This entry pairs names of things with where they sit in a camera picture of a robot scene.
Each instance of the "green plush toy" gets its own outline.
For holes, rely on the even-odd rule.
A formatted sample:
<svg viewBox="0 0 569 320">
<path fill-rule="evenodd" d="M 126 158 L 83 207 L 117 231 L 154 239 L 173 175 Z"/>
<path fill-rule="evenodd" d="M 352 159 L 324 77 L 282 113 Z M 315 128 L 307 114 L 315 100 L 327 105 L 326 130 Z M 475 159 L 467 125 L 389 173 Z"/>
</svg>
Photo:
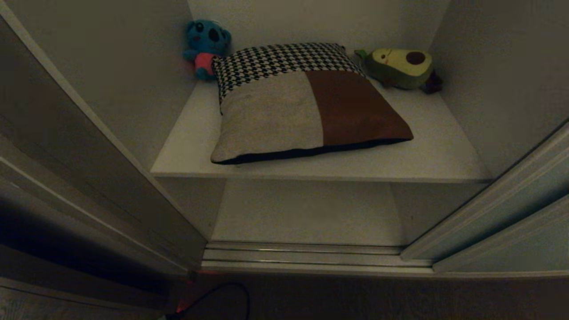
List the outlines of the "green plush toy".
<svg viewBox="0 0 569 320">
<path fill-rule="evenodd" d="M 385 87 L 421 89 L 427 93 L 440 90 L 442 81 L 433 71 L 432 57 L 424 51 L 377 49 L 371 54 L 355 50 L 368 74 Z"/>
</svg>

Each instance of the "floor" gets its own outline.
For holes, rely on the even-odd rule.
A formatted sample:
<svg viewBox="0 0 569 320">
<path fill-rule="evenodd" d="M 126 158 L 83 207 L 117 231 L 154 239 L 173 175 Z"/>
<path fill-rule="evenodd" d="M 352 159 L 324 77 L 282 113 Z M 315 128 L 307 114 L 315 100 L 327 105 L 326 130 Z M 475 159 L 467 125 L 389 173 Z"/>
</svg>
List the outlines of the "floor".
<svg viewBox="0 0 569 320">
<path fill-rule="evenodd" d="M 180 307 L 224 282 L 244 284 L 250 319 L 567 319 L 569 278 L 409 280 L 277 274 L 200 274 Z M 229 286 L 184 317 L 245 319 L 246 296 Z"/>
</svg>

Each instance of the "pillow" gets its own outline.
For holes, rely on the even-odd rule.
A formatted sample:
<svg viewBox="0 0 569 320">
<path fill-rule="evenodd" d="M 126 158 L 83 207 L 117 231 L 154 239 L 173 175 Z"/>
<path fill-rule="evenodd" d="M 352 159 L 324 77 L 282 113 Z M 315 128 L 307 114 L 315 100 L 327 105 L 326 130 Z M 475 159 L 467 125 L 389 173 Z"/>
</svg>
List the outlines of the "pillow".
<svg viewBox="0 0 569 320">
<path fill-rule="evenodd" d="M 221 165 L 305 157 L 413 139 L 363 71 L 332 43 L 240 50 L 213 62 Z"/>
</svg>

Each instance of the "brown leather panel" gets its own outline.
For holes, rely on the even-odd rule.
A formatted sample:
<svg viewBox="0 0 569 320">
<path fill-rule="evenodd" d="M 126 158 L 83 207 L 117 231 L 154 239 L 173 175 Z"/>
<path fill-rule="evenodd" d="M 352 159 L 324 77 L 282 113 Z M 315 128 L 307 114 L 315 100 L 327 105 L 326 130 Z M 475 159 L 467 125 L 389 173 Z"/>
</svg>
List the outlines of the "brown leather panel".
<svg viewBox="0 0 569 320">
<path fill-rule="evenodd" d="M 324 146 L 411 140 L 408 124 L 366 78 L 348 71 L 307 71 L 318 104 Z"/>
</svg>

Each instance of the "pink shirt on plush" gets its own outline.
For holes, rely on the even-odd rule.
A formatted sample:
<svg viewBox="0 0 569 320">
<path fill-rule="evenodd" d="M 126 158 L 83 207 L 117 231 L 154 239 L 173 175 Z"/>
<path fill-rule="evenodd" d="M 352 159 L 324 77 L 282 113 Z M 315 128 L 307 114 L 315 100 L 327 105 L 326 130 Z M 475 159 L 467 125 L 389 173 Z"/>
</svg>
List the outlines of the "pink shirt on plush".
<svg viewBox="0 0 569 320">
<path fill-rule="evenodd" d="M 213 76 L 212 59 L 215 56 L 219 57 L 219 55 L 209 54 L 207 52 L 202 52 L 200 54 L 197 54 L 195 60 L 196 70 L 199 68 L 204 68 L 210 76 Z"/>
</svg>

